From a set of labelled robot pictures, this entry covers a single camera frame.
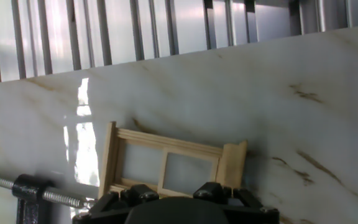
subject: wooden strip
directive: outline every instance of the wooden strip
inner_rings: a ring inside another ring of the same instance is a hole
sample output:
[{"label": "wooden strip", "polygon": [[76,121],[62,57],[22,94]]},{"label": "wooden strip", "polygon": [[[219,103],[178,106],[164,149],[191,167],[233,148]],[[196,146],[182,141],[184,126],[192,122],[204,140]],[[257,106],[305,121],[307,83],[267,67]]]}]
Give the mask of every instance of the wooden strip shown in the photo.
[{"label": "wooden strip", "polygon": [[216,174],[218,173],[218,164],[219,164],[218,158],[212,160],[211,180],[210,180],[211,182],[216,181]]},{"label": "wooden strip", "polygon": [[136,181],[136,180],[131,180],[131,179],[125,179],[125,178],[121,178],[121,180],[119,182],[117,182],[117,184],[121,184],[124,185],[126,187],[132,187],[133,185],[137,185],[137,184],[145,184],[148,187],[150,187],[150,189],[157,191],[157,185],[154,184],[149,184],[149,183],[145,183],[145,182],[140,182],[140,181]]},{"label": "wooden strip", "polygon": [[168,190],[168,189],[159,189],[157,193],[168,195],[169,197],[193,197],[192,195],[189,195],[189,194],[176,192],[176,191]]},{"label": "wooden strip", "polygon": [[177,146],[177,145],[172,145],[172,144],[167,144],[167,143],[162,143],[162,142],[156,142],[153,141],[151,139],[139,139],[137,137],[133,137],[133,136],[122,136],[122,135],[118,135],[119,138],[121,139],[125,139],[126,141],[136,141],[137,145],[141,145],[141,146],[154,146],[154,148],[156,149],[162,149],[164,147],[170,147],[170,148],[176,148],[179,150],[183,150],[183,151],[190,151],[190,152],[195,152],[195,153],[200,153],[200,154],[206,154],[206,155],[210,155],[210,156],[215,156],[215,157],[220,157],[222,156],[222,153],[219,152],[213,152],[210,150],[200,150],[200,149],[196,149],[196,148],[189,148],[186,146]]},{"label": "wooden strip", "polygon": [[219,160],[216,182],[227,187],[241,187],[246,152],[247,141],[240,143],[240,145],[225,144],[222,158]]},{"label": "wooden strip", "polygon": [[142,140],[133,140],[133,139],[125,139],[127,144],[137,145],[137,146],[144,146],[149,147],[152,149],[163,149],[163,146],[159,143],[152,143],[148,141],[142,141]]},{"label": "wooden strip", "polygon": [[154,134],[141,133],[138,131],[132,131],[132,130],[128,130],[128,129],[120,128],[118,130],[118,136],[120,138],[124,138],[124,139],[126,139],[127,137],[135,137],[137,139],[148,139],[148,140],[153,140],[155,142],[160,142],[162,144],[169,144],[169,145],[178,146],[178,147],[187,147],[187,148],[192,148],[195,150],[214,152],[217,154],[222,154],[222,151],[223,151],[221,148],[218,148],[218,147],[206,146],[204,144],[182,141],[182,140],[178,140],[178,139],[157,136]]},{"label": "wooden strip", "polygon": [[112,186],[110,186],[110,191],[112,192],[121,192],[122,190],[125,190],[127,189],[127,187],[124,187],[124,186],[120,186],[120,185],[117,185],[117,184],[114,184]]},{"label": "wooden strip", "polygon": [[158,178],[157,192],[162,190],[164,186],[165,169],[167,168],[168,152],[167,150],[164,150],[162,153],[163,153],[162,162],[161,162],[161,169],[160,169],[160,177]]},{"label": "wooden strip", "polygon": [[125,158],[125,147],[127,141],[125,139],[118,140],[118,154],[117,154],[117,162],[116,162],[116,175],[114,177],[114,182],[118,183],[122,177],[122,170],[124,168],[124,158]]},{"label": "wooden strip", "polygon": [[112,184],[113,175],[115,173],[115,164],[117,159],[116,150],[116,122],[110,122],[107,128],[106,143],[104,145],[101,183],[99,187],[99,195],[101,198],[108,192],[109,186]]},{"label": "wooden strip", "polygon": [[215,154],[209,154],[209,153],[205,153],[205,152],[187,151],[187,150],[183,150],[183,149],[177,149],[174,147],[165,147],[164,151],[179,154],[179,155],[189,156],[189,157],[195,157],[198,159],[203,159],[203,160],[212,161],[212,162],[219,159],[219,157]]}]

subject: black plastic part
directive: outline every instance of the black plastic part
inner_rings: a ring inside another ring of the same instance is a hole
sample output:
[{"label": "black plastic part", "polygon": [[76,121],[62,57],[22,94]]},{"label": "black plastic part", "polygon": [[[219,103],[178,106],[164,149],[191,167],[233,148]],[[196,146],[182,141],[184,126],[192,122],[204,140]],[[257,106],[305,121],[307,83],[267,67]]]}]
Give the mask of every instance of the black plastic part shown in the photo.
[{"label": "black plastic part", "polygon": [[51,223],[52,204],[42,199],[48,186],[52,186],[52,183],[27,174],[22,174],[15,180],[12,194],[18,198],[17,224]]},{"label": "black plastic part", "polygon": [[[243,206],[227,204],[231,192]],[[169,197],[157,200],[154,193],[145,185],[135,185],[122,191],[120,200],[117,200],[117,194],[105,195],[90,210],[90,216],[75,218],[73,224],[280,223],[278,210],[262,211],[262,204],[245,189],[232,191],[229,187],[208,182],[195,192],[194,198]]]},{"label": "black plastic part", "polygon": [[263,205],[246,189],[234,189],[233,197],[238,198],[246,207],[260,209]]},{"label": "black plastic part", "polygon": [[223,187],[223,195],[227,198],[231,198],[232,197],[231,187]]},{"label": "black plastic part", "polygon": [[110,194],[103,195],[98,202],[89,210],[90,214],[105,212],[110,210],[110,206],[119,201],[119,194],[111,192]]},{"label": "black plastic part", "polygon": [[155,191],[144,184],[135,185],[129,190],[123,190],[120,192],[120,196],[121,200],[126,202],[130,207],[160,198]]},{"label": "black plastic part", "polygon": [[193,198],[220,204],[227,203],[227,197],[223,192],[221,184],[215,182],[205,183],[193,194]]},{"label": "black plastic part", "polygon": [[126,224],[144,223],[229,224],[218,204],[185,197],[163,198],[134,207]]}]

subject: window pane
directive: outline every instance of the window pane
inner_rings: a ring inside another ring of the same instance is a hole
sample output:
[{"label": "window pane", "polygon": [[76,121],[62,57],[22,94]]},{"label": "window pane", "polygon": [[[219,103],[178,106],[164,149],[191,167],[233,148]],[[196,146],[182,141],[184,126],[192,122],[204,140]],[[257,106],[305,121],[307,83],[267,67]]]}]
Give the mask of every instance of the window pane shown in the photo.
[{"label": "window pane", "polygon": [[211,161],[168,153],[163,188],[193,194],[210,181],[211,169]]},{"label": "window pane", "polygon": [[162,151],[145,146],[127,144],[125,148],[122,178],[158,184]]}]

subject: white marble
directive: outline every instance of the white marble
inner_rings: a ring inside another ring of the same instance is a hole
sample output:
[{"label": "white marble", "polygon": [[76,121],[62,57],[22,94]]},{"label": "white marble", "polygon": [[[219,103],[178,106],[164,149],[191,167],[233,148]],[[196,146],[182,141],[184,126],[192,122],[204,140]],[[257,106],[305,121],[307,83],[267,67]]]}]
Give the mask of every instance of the white marble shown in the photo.
[{"label": "white marble", "polygon": [[[0,83],[0,172],[95,197],[113,120],[214,146],[248,139],[244,186],[282,223],[358,224],[358,28]],[[1,213],[13,223],[15,209]]]}]

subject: threaded rod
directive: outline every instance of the threaded rod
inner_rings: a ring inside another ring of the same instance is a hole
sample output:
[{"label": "threaded rod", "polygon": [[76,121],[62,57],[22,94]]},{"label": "threaded rod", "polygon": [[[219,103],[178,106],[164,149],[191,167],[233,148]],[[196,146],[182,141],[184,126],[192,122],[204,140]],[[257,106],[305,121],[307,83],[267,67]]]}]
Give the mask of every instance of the threaded rod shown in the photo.
[{"label": "threaded rod", "polygon": [[[0,187],[12,190],[13,184],[14,182],[11,180],[0,178]],[[48,202],[59,203],[73,208],[83,208],[92,204],[88,203],[83,197],[65,195],[54,187],[48,187],[42,195],[42,198]]]}]

